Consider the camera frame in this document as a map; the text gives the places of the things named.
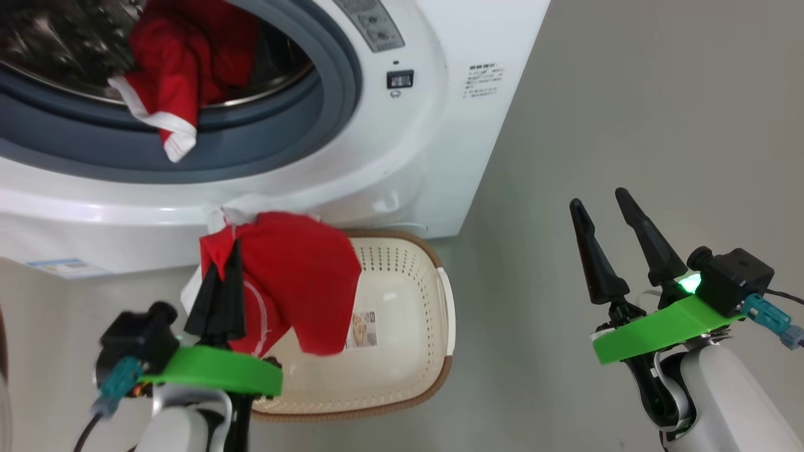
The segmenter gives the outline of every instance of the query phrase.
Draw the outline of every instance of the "red garment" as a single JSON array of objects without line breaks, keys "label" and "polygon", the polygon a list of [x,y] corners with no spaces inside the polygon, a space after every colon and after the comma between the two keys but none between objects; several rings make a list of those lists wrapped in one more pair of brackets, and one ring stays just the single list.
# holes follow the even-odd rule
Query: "red garment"
[{"label": "red garment", "polygon": [[131,113],[159,128],[168,158],[195,146],[199,108],[251,78],[256,17],[224,0],[149,0],[129,45],[139,68],[109,79]]},{"label": "red garment", "polygon": [[210,262],[223,271],[235,239],[243,261],[246,336],[230,341],[232,350],[262,357],[293,327],[303,351],[341,352],[362,269],[346,234],[308,216],[261,213],[255,223],[201,238],[203,274]]}]

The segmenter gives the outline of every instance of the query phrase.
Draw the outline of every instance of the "gray floor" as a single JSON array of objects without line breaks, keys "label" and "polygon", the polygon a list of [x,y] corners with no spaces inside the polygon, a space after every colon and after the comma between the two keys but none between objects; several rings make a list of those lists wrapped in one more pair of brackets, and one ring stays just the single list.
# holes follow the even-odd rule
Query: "gray floor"
[{"label": "gray floor", "polygon": [[[445,387],[384,417],[254,425],[252,450],[658,451],[625,367],[594,357],[605,308],[588,302],[568,203],[587,203],[632,294],[649,285],[620,185],[682,256],[742,246],[777,270],[774,286],[804,294],[801,17],[781,0],[555,0],[466,225],[437,244],[458,314]],[[123,308],[177,301],[189,274],[66,285],[0,263],[17,452],[72,447],[100,333]],[[804,431],[802,352],[751,324],[735,333],[728,346]],[[125,450],[147,418],[124,406],[87,451]]]}]

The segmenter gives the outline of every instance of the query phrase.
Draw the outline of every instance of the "beige plastic basket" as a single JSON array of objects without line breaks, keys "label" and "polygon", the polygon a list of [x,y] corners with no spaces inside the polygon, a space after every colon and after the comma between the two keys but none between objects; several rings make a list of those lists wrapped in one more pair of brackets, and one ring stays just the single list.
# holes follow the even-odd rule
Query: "beige plastic basket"
[{"label": "beige plastic basket", "polygon": [[375,345],[308,355],[289,331],[266,354],[282,364],[282,395],[256,401],[253,420],[334,421],[389,413],[426,401],[446,381],[455,306],[438,256],[403,232],[349,235],[363,264],[354,312],[374,314],[369,332]]}]

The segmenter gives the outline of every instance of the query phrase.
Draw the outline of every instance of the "front-loading washing machine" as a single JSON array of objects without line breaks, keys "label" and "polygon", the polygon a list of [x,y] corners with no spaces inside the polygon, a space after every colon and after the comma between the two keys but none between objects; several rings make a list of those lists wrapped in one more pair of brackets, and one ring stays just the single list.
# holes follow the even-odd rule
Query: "front-loading washing machine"
[{"label": "front-loading washing machine", "polygon": [[142,0],[6,6],[0,256],[65,277],[193,265],[221,208],[459,232],[549,0],[231,3],[264,22],[259,73],[200,112],[179,163],[105,84]]}]

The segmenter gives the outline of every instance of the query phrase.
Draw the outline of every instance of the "green bracket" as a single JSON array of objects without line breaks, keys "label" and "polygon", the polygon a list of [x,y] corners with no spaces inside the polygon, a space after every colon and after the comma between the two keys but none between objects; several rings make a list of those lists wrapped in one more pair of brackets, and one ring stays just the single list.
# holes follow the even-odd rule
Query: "green bracket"
[{"label": "green bracket", "polygon": [[180,347],[161,374],[145,374],[139,381],[272,397],[282,393],[282,369],[251,355],[205,346]]},{"label": "green bracket", "polygon": [[597,338],[592,345],[601,364],[617,363],[682,343],[744,317],[725,318],[691,295]]}]

